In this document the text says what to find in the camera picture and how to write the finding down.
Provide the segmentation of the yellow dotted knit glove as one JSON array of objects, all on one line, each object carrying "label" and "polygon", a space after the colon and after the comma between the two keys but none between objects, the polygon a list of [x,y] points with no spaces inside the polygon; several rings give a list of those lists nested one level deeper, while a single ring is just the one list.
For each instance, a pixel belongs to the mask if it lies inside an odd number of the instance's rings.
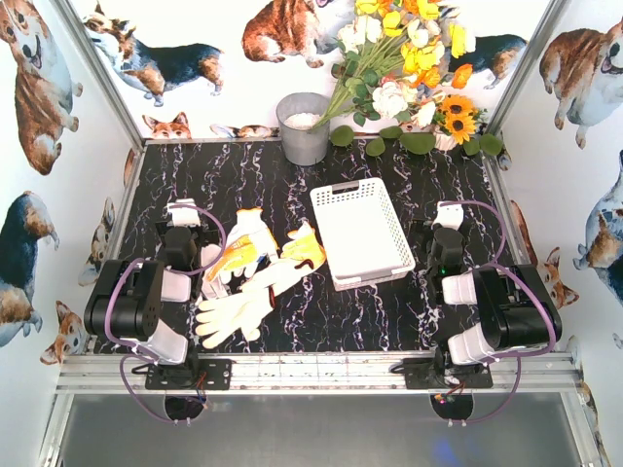
[{"label": "yellow dotted knit glove", "polygon": [[277,257],[278,246],[269,231],[248,233],[226,247],[223,256],[206,272],[207,281],[219,278],[223,284],[232,277],[251,278],[265,257],[273,260]]}]

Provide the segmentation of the white plastic storage basket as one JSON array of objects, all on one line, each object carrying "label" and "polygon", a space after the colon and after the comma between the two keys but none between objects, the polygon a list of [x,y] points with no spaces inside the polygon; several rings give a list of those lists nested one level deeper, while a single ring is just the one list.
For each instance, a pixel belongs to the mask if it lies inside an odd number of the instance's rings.
[{"label": "white plastic storage basket", "polygon": [[379,177],[314,188],[311,205],[338,292],[402,279],[416,265]]}]

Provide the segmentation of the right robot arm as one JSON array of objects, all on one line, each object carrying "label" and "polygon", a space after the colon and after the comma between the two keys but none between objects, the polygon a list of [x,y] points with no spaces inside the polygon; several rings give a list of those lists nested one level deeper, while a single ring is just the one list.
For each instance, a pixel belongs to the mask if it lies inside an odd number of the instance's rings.
[{"label": "right robot arm", "polygon": [[484,366],[502,358],[550,352],[562,336],[562,320],[536,267],[499,264],[468,269],[462,232],[418,221],[426,254],[427,292],[437,305],[472,305],[478,322],[438,345],[452,366]]}]

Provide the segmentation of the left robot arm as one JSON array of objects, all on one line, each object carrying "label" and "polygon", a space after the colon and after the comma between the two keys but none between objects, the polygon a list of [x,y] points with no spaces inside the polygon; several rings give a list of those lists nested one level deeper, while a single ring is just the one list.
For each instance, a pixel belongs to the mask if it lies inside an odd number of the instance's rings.
[{"label": "left robot arm", "polygon": [[126,347],[152,364],[181,365],[188,340],[161,318],[164,303],[186,304],[200,297],[202,276],[211,263],[202,250],[222,252],[224,231],[218,225],[156,224],[161,241],[153,260],[109,260],[84,312],[87,332]]}]

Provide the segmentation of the white knit glove left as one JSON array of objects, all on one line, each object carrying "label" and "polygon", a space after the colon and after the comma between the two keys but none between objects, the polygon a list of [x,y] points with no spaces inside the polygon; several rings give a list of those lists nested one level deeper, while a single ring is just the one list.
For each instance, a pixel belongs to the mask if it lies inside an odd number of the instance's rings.
[{"label": "white knit glove left", "polygon": [[215,275],[210,279],[210,275],[217,263],[217,256],[221,247],[216,244],[208,244],[201,250],[201,265],[208,266],[202,276],[202,295],[206,300],[219,299],[228,296],[229,289],[222,283],[220,276]]}]

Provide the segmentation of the white knit glove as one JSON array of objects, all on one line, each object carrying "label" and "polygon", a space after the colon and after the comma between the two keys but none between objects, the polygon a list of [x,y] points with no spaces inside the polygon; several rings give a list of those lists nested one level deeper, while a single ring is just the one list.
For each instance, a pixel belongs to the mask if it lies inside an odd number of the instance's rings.
[{"label": "white knit glove", "polygon": [[262,219],[263,209],[252,207],[237,211],[237,222],[227,236],[226,246],[232,246],[236,241],[246,237],[258,249],[260,256],[275,256],[278,245],[274,235]]},{"label": "white knit glove", "polygon": [[208,266],[202,276],[202,295],[206,300],[219,299],[228,296],[229,289],[222,283],[220,276],[215,275],[210,279],[210,275],[217,263],[217,256],[221,247],[216,244],[208,244],[201,250],[201,265]]}]

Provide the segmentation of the white knit glove upper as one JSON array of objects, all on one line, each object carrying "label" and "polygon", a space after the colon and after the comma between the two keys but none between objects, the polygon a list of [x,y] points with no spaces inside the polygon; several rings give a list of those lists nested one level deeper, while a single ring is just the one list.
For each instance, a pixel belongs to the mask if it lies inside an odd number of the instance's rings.
[{"label": "white knit glove upper", "polygon": [[263,209],[252,207],[237,211],[237,222],[227,236],[226,246],[232,246],[236,241],[246,237],[258,249],[260,256],[275,256],[278,245],[274,235],[262,219]]}]

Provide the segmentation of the cream leather glove front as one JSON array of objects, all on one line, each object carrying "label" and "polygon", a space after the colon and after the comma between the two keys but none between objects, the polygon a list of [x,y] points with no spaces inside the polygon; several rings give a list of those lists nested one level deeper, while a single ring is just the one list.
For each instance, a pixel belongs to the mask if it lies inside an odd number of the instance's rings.
[{"label": "cream leather glove front", "polygon": [[218,347],[237,330],[247,341],[256,341],[262,320],[274,308],[271,287],[203,301],[198,305],[196,335],[206,349]]}]

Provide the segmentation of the cream leather glove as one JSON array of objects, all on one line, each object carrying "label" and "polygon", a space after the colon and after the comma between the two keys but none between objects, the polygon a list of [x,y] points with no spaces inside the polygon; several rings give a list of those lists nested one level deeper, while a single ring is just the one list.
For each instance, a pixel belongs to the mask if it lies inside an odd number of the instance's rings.
[{"label": "cream leather glove", "polygon": [[247,341],[256,341],[262,320],[274,308],[271,287],[203,301],[198,305],[196,335],[206,349],[218,347],[237,330]]},{"label": "cream leather glove", "polygon": [[241,291],[255,292],[272,287],[275,295],[280,295],[312,272],[312,260],[280,259],[270,263],[267,268],[256,272],[242,284]]}]

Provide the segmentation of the cream leather glove rear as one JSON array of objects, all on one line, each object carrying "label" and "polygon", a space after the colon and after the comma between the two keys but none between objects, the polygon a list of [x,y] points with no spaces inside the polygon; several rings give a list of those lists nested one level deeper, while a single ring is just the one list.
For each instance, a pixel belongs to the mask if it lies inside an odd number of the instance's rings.
[{"label": "cream leather glove rear", "polygon": [[272,287],[275,295],[280,295],[312,272],[312,260],[280,259],[270,263],[267,268],[256,272],[242,284],[241,291],[255,292]]}]

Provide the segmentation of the sunflower pot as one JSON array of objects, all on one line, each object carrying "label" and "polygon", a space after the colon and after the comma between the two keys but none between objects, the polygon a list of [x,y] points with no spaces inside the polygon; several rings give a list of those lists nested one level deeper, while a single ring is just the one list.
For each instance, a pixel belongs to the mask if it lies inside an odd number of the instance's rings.
[{"label": "sunflower pot", "polygon": [[433,116],[435,148],[450,151],[471,143],[487,123],[488,111],[460,94],[447,95],[437,105]]}]

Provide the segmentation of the grey metal bucket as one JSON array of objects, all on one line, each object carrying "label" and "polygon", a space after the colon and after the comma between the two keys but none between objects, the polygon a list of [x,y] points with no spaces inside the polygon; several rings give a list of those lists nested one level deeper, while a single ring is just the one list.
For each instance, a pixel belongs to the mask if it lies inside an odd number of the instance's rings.
[{"label": "grey metal bucket", "polygon": [[296,92],[283,97],[276,106],[285,157],[299,166],[321,162],[329,145],[329,122],[323,121],[327,97],[315,92]]}]

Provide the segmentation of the artificial flower bouquet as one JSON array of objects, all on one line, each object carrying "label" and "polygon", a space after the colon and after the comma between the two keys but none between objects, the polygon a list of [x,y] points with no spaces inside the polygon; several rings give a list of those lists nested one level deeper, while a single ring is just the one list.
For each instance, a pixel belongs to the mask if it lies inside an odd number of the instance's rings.
[{"label": "artificial flower bouquet", "polygon": [[395,120],[443,125],[449,100],[476,71],[476,37],[446,1],[357,1],[337,36],[342,59],[321,125]]}]

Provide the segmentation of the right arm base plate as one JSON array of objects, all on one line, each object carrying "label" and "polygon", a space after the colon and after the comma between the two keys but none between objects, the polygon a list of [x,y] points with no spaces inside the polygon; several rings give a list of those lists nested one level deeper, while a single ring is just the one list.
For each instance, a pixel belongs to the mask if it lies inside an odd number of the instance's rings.
[{"label": "right arm base plate", "polygon": [[452,389],[460,385],[489,389],[494,385],[491,373],[481,364],[442,369],[431,359],[406,359],[402,368],[408,389]]}]

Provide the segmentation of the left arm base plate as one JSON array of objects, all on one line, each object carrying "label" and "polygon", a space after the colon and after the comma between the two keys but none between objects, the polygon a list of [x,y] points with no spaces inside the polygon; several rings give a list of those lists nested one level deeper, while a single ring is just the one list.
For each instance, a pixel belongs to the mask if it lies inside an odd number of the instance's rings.
[{"label": "left arm base plate", "polygon": [[233,362],[230,359],[200,359],[182,365],[150,365],[147,390],[228,390]]}]

